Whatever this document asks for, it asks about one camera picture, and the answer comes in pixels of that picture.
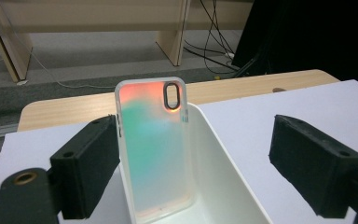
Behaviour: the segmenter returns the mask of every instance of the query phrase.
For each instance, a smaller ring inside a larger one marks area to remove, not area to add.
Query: black cable
[[[210,51],[210,52],[214,52],[214,53],[225,54],[225,52],[222,52],[222,51],[219,51],[219,50],[213,50],[213,49],[203,49],[203,48],[200,48],[200,47],[194,46],[194,45],[192,45],[192,44],[188,43],[186,40],[185,40],[185,42],[186,42],[189,46],[193,47],[194,49],[200,49],[200,50],[206,50],[206,51]]]
[[[192,53],[192,54],[195,54],[195,55],[197,55],[197,56],[200,56],[200,57],[202,57],[202,58],[204,58],[204,59],[206,59],[206,60],[209,60],[209,61],[211,61],[211,62],[213,62],[213,63],[217,63],[217,64],[220,64],[220,65],[222,65],[222,66],[225,66],[226,68],[229,68],[229,69],[233,70],[234,72],[239,71],[238,69],[235,69],[235,68],[233,68],[233,67],[231,67],[231,66],[225,65],[225,64],[223,64],[223,63],[220,63],[220,62],[215,61],[215,60],[213,60],[213,59],[210,59],[210,58],[208,58],[208,57],[204,57],[203,55],[198,54],[197,52],[194,52],[194,51],[191,50],[191,49],[188,49],[188,48],[183,48],[183,49],[187,50],[189,53]]]
[[[215,72],[215,71],[213,71],[209,66],[208,66],[208,64],[206,63],[206,59],[207,59],[207,57],[206,57],[206,49],[207,49],[207,47],[208,47],[208,42],[209,42],[209,37],[211,36],[211,30],[212,30],[212,27],[213,27],[213,21],[212,21],[212,23],[211,23],[211,26],[209,27],[209,32],[208,32],[208,37],[206,38],[206,42],[205,42],[205,47],[204,47],[204,51],[203,51],[203,59],[204,59],[204,63],[205,63],[205,67],[209,70],[209,71],[211,71],[211,72],[213,72],[213,73],[215,73],[215,74],[220,74],[219,72]]]
[[[201,4],[202,4],[202,7],[204,8],[206,14],[207,14],[208,17],[209,17],[209,20],[212,22],[212,26],[214,26],[214,28],[216,29],[216,31],[218,32],[218,34],[221,35],[221,37],[224,39],[224,41],[226,42],[226,44],[227,44],[228,47],[229,47],[228,42],[226,41],[226,39],[224,38],[224,36],[222,35],[222,33],[220,32],[220,30],[219,30],[218,27],[216,26],[216,24],[214,23],[214,18],[211,17],[211,15],[210,15],[209,12],[208,12],[208,9],[206,8],[206,6],[205,6],[204,3],[202,2],[202,0],[200,0],[200,2],[201,2]],[[214,11],[213,11],[213,14],[214,14],[214,13],[215,13],[215,10],[216,10],[216,8],[215,8],[215,6],[216,6],[215,2],[213,2],[213,5],[214,5]]]
[[[258,59],[258,54],[251,59],[246,65],[244,65],[242,68],[240,68],[240,70],[237,71],[237,73],[233,76],[234,77],[246,77],[246,75],[244,74],[246,72],[246,70],[248,70]]]
[[[219,22],[217,21],[216,6],[217,6],[217,2],[216,2],[216,0],[213,0],[213,12],[214,12],[214,18],[215,18],[215,20],[216,20],[216,30],[218,31],[219,37],[220,37],[220,41],[221,41],[222,45],[224,46],[223,49],[225,50],[225,52],[226,52],[228,58],[231,59],[231,56],[229,56],[229,54],[228,54],[228,49],[226,49],[225,43],[223,42],[223,38],[224,38],[224,37],[223,37],[223,35],[220,33]],[[228,46],[230,52],[233,53],[233,50],[231,49],[231,47],[229,46],[229,44],[228,44],[227,42],[226,42],[226,44],[227,44],[227,46]]]
[[[222,43],[220,43],[217,39],[216,39],[216,36],[214,36],[214,34],[212,33],[212,31],[208,31],[209,32],[209,34],[211,35],[211,37],[213,37],[213,39],[214,39],[214,41],[216,41],[216,43],[220,46],[220,47],[222,47],[224,50],[227,50],[226,49],[226,46],[224,46]]]

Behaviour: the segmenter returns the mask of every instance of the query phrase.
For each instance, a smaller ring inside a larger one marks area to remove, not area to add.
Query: phone case
[[[178,77],[127,80],[115,95],[132,221],[147,223],[191,205],[185,83]]]

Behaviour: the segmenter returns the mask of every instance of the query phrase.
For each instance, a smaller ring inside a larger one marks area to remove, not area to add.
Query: white surface
[[[316,217],[301,195],[269,163],[268,154],[276,114],[303,119],[358,151],[358,82],[277,92],[200,108],[274,223],[352,223],[352,211],[345,220]],[[49,156],[84,125],[7,134],[0,157],[0,183],[24,168],[48,169]],[[109,214],[122,217],[121,220],[109,219],[110,223],[129,223],[129,218],[123,216],[128,212],[122,206],[124,190],[117,177],[115,173],[117,181],[111,181],[107,187],[107,191],[115,192],[112,195],[115,198],[103,196],[91,219],[70,222],[107,223],[99,215]]]
[[[274,223],[352,223],[316,217],[296,189],[269,162],[274,116],[302,119],[358,151],[358,82],[201,105],[231,158]]]
[[[192,167],[195,177],[194,195],[191,195],[192,199],[189,200],[192,204],[152,223],[271,223],[202,112],[194,105],[189,105],[188,116],[192,121],[188,127],[191,160],[187,167]],[[126,177],[128,178],[127,175],[123,175],[124,183]],[[129,210],[133,216],[133,223],[144,223],[140,218],[135,218],[136,214],[131,207]]]

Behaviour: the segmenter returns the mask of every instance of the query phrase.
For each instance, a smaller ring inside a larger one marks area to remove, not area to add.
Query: screw hole
[[[14,179],[15,185],[25,185],[30,183],[31,181],[35,180],[37,177],[37,174],[34,172],[24,173],[16,176]]]
[[[72,157],[73,155],[74,155],[73,152],[65,152],[65,153],[63,153],[63,156],[64,156],[65,158]]]

